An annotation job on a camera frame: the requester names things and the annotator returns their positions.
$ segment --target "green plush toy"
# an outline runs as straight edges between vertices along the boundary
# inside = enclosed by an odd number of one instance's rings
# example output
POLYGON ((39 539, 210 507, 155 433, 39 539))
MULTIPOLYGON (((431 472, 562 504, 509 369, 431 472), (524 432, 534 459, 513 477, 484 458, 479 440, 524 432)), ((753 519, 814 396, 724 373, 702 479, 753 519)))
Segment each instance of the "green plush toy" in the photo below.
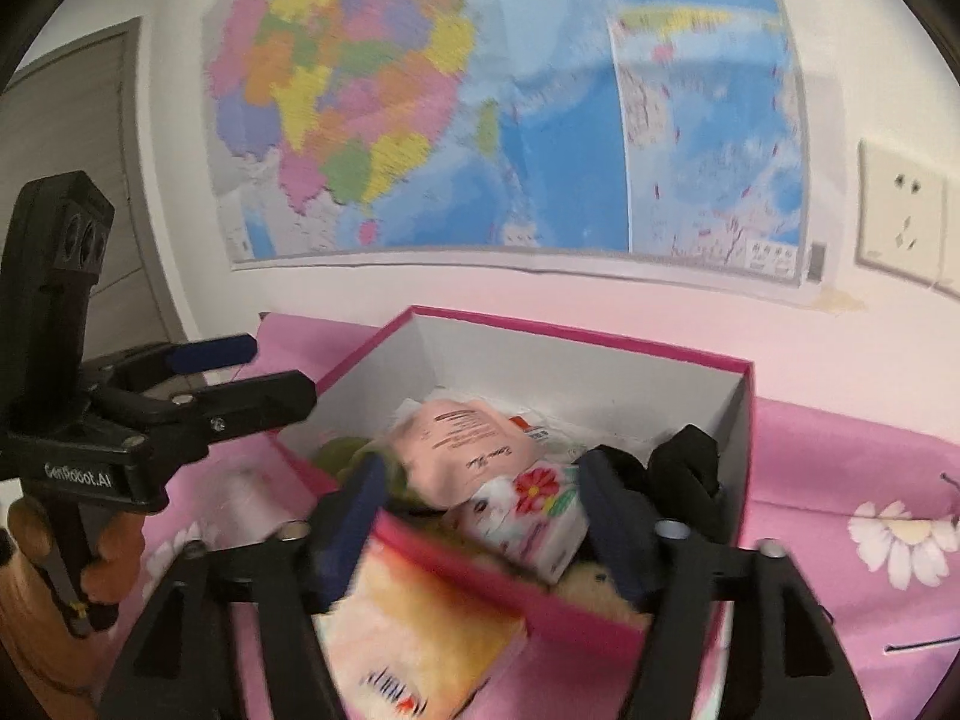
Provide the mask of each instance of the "green plush toy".
POLYGON ((371 452, 379 454, 387 466, 387 491, 391 500, 413 508, 427 508, 416 490, 407 484, 407 471, 400 459, 382 443, 352 436, 331 439, 320 447, 310 463, 342 484, 363 456, 371 452))

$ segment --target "screw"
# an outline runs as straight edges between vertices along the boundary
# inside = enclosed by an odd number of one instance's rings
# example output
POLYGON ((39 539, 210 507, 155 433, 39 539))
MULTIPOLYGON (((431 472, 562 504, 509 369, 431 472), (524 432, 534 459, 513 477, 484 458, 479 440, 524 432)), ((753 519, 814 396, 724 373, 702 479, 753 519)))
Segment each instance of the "screw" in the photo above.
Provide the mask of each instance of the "screw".
POLYGON ((184 557, 187 560, 197 560, 206 554, 206 544, 203 541, 187 541, 184 544, 184 557))
POLYGON ((660 538, 669 538, 670 541, 685 541, 690 538, 690 528, 675 519, 661 519, 654 526, 654 530, 660 538))
POLYGON ((757 541, 757 549, 765 557, 786 557, 786 548, 776 538, 763 538, 757 541))
POLYGON ((301 519, 286 522, 277 529, 277 538, 281 541, 298 541, 310 535, 310 526, 301 519))

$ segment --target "hand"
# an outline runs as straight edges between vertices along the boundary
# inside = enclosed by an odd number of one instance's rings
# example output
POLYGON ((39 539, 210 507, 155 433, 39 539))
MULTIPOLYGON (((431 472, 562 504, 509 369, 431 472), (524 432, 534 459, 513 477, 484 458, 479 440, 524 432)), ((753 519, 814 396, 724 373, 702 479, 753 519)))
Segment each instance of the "hand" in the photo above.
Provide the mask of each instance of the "hand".
MULTIPOLYGON (((80 575, 93 602, 117 604, 133 589, 144 549, 143 519, 120 512, 104 528, 100 559, 80 575)), ((0 641, 52 720, 93 720, 89 690, 102 637, 72 637, 37 574, 33 563, 44 560, 54 542, 37 503, 23 498, 13 504, 8 528, 20 551, 0 568, 0 641)))

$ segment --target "snack package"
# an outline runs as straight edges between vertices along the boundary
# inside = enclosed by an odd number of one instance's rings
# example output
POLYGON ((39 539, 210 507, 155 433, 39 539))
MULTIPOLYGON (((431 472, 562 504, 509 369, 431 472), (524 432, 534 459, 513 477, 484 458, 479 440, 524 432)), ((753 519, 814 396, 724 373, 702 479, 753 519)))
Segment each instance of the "snack package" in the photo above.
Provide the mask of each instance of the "snack package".
POLYGON ((451 509, 498 476, 517 476, 539 458, 536 442, 482 400, 429 400, 400 420, 386 442, 407 484, 434 509, 451 509))
POLYGON ((546 419, 535 412, 511 416, 510 422, 531 437, 539 445, 544 460, 551 463, 574 463, 589 449, 587 443, 573 440, 567 432, 549 425, 546 419))
POLYGON ((501 610, 373 539, 352 589, 313 618, 350 717, 450 720, 526 642, 501 610))
POLYGON ((443 522, 555 584, 587 536, 577 467, 538 461, 515 477, 491 479, 443 522))

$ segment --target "pink package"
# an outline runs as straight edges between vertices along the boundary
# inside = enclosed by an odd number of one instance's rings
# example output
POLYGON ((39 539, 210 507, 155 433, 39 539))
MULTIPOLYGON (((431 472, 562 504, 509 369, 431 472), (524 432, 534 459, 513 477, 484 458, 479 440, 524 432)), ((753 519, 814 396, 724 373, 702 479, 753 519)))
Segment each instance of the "pink package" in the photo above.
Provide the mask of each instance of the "pink package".
POLYGON ((387 435, 410 487, 435 509, 451 509, 489 480, 534 464, 536 442, 481 400, 429 400, 387 435))
POLYGON ((587 537, 576 466, 544 460, 518 476, 491 479, 469 501, 450 509, 443 522, 549 584, 560 581, 587 537))

